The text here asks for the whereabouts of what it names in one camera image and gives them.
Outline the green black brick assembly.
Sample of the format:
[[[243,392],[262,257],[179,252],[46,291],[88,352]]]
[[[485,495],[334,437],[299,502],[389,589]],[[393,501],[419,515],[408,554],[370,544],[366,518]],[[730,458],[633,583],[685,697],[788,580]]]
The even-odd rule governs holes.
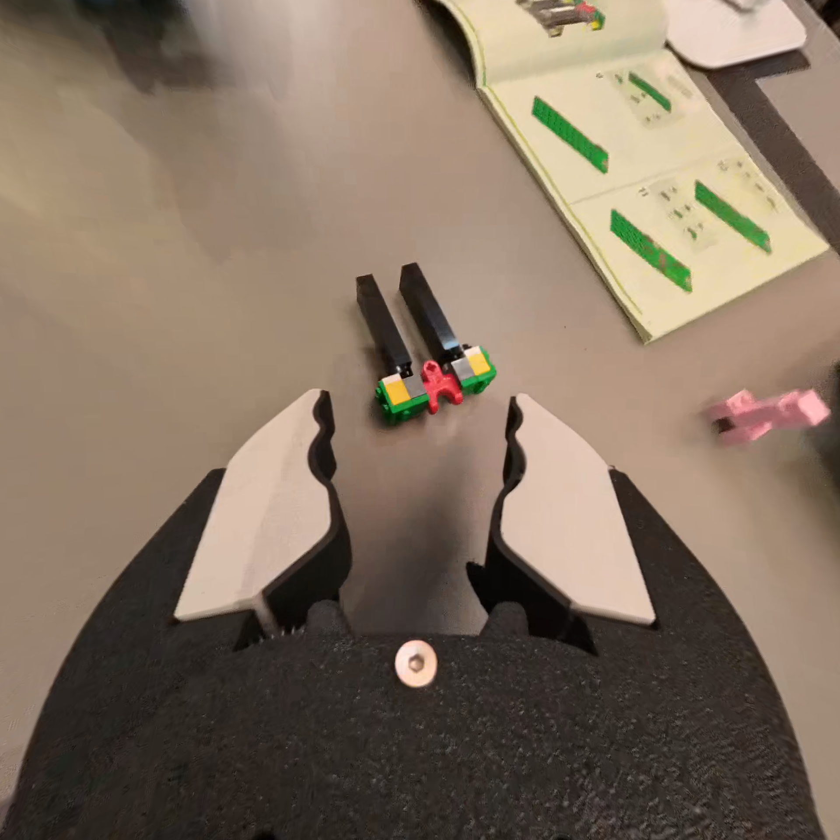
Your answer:
[[[375,400],[390,425],[423,412],[435,415],[441,399],[460,405],[465,396],[485,391],[497,376],[481,346],[458,340],[417,263],[402,267],[399,290],[431,354],[418,371],[375,278],[356,279],[356,300],[385,372],[375,387]]]

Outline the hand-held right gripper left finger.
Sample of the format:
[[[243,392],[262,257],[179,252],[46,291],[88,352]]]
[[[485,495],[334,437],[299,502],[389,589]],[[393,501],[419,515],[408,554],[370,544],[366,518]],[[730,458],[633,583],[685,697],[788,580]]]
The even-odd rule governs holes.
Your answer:
[[[337,602],[352,568],[333,484],[328,391],[303,393],[230,459],[173,617],[253,613],[269,637],[300,632],[310,609]]]

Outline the brick instruction booklet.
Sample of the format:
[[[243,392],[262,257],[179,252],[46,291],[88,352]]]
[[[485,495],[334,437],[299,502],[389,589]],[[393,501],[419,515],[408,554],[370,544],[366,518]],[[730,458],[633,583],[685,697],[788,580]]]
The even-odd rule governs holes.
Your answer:
[[[663,2],[439,5],[479,96],[645,343],[828,251],[666,47]]]

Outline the grey desk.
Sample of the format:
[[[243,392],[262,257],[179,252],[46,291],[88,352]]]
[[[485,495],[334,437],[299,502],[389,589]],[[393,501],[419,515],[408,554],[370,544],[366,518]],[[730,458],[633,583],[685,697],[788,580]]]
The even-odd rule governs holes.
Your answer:
[[[105,591],[205,474],[329,389],[363,633],[474,633],[509,396],[626,472],[769,665],[819,808],[838,792],[838,498],[807,441],[700,411],[820,384],[838,257],[642,345],[414,2],[193,2],[163,81],[55,6],[2,7],[2,800]],[[495,380],[397,425],[356,300],[417,263]]]

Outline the pink brick piece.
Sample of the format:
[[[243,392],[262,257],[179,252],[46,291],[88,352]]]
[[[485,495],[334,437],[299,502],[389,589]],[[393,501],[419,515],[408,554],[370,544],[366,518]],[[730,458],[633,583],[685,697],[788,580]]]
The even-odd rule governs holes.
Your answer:
[[[774,430],[801,431],[822,424],[831,409],[815,390],[793,390],[758,399],[742,390],[714,403],[704,415],[726,445],[744,445]]]

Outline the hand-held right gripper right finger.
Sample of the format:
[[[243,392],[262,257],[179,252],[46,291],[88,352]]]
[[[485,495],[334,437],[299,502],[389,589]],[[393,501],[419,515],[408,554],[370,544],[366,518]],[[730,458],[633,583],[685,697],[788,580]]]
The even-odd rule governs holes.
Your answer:
[[[486,558],[467,564],[488,616],[516,615],[525,634],[590,654],[591,620],[656,628],[613,469],[527,394],[510,399],[505,441]]]

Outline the white stand base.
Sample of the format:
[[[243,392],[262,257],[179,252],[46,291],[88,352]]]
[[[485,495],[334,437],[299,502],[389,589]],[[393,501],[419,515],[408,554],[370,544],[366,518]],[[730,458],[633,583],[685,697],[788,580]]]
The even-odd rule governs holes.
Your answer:
[[[664,1],[664,8],[668,46],[702,70],[780,56],[807,40],[785,1]]]

